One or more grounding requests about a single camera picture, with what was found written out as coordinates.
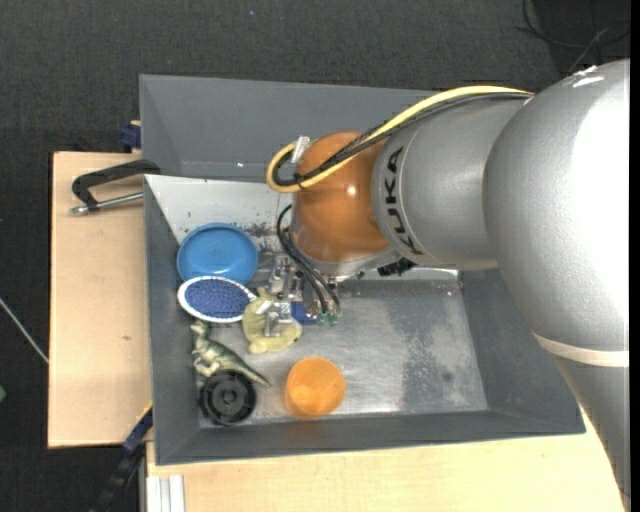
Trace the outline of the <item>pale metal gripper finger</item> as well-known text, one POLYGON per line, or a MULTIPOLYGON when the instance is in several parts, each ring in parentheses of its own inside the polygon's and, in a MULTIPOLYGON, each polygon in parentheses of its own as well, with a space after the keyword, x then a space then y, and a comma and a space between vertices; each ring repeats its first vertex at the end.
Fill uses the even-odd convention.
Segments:
POLYGON ((289 302, 269 302, 263 313, 264 335, 267 337, 280 336, 283 330, 292 324, 291 304, 289 302))

